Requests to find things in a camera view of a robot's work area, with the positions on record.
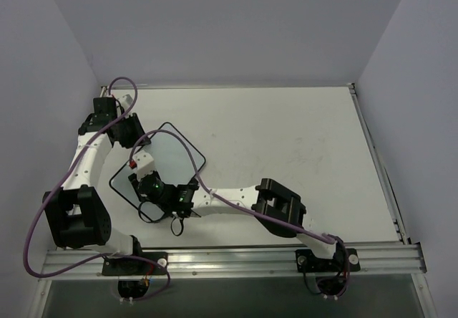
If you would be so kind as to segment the small black-framed whiteboard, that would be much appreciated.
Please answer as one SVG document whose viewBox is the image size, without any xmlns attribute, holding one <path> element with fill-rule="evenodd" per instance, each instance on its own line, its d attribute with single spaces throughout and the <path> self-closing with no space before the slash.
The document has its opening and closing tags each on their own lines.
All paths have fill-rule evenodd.
<svg viewBox="0 0 458 318">
<path fill-rule="evenodd" d="M 200 170 L 206 163 L 205 156 L 170 122 L 163 123 L 160 133 L 150 135 L 149 142 L 142 141 L 136 149 L 148 152 L 155 160 L 155 170 L 166 184 L 185 185 L 195 176 L 189 159 L 190 151 L 197 168 Z M 158 222 L 163 219 L 163 212 L 154 204 L 140 203 L 128 176 L 134 171 L 129 163 L 122 165 L 109 180 L 110 188 L 133 207 L 144 222 Z"/>
</svg>

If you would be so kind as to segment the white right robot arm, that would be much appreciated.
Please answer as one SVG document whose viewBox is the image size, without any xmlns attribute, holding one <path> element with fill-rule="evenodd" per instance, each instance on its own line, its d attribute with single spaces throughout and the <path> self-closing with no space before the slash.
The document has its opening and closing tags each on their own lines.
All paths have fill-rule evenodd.
<svg viewBox="0 0 458 318">
<path fill-rule="evenodd" d="M 249 215 L 274 236 L 298 239 L 323 268 L 332 270 L 343 262 L 339 239 L 317 229 L 301 197 L 270 178 L 245 188 L 206 188 L 196 179 L 185 185 L 166 184 L 156 171 L 143 178 L 132 174 L 128 181 L 142 203 L 151 203 L 166 215 L 180 219 Z"/>
</svg>

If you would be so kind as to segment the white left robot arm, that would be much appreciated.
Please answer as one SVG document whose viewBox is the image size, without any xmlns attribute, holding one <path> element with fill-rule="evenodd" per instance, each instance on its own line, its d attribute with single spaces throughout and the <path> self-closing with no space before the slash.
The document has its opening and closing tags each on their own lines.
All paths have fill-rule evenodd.
<svg viewBox="0 0 458 318">
<path fill-rule="evenodd" d="M 115 143 L 130 149 L 144 133 L 136 113 L 131 112 L 102 134 L 98 132 L 120 117 L 133 103 L 130 95 L 120 99 L 96 97 L 94 112 L 78 129 L 77 150 L 70 175 L 44 209 L 54 243 L 59 248 L 88 249 L 101 254 L 120 254 L 119 267 L 127 274 L 139 273 L 145 264 L 138 239 L 112 227 L 111 218 L 96 186 L 105 159 Z"/>
</svg>

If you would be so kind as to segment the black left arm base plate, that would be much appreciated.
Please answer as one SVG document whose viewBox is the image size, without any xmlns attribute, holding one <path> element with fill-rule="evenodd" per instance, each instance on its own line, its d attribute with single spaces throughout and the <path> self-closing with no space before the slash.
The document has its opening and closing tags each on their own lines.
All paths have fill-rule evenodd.
<svg viewBox="0 0 458 318">
<path fill-rule="evenodd" d="M 168 253 L 164 251 L 147 251 L 141 255 L 142 258 L 156 262 L 163 267 L 167 266 Z M 130 258 L 107 258 L 102 267 L 102 276 L 144 276 L 144 275 L 165 275 L 157 265 L 150 262 L 139 261 Z"/>
</svg>

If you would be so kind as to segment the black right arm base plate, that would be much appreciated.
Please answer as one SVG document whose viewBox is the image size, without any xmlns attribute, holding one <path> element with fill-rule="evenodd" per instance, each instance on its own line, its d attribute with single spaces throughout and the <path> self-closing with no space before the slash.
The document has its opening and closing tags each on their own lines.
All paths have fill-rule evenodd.
<svg viewBox="0 0 458 318">
<path fill-rule="evenodd" d="M 298 272 L 322 274 L 361 270 L 356 249 L 347 249 L 346 251 L 339 249 L 331 259 L 320 259 L 309 249 L 297 249 L 295 257 Z"/>
</svg>

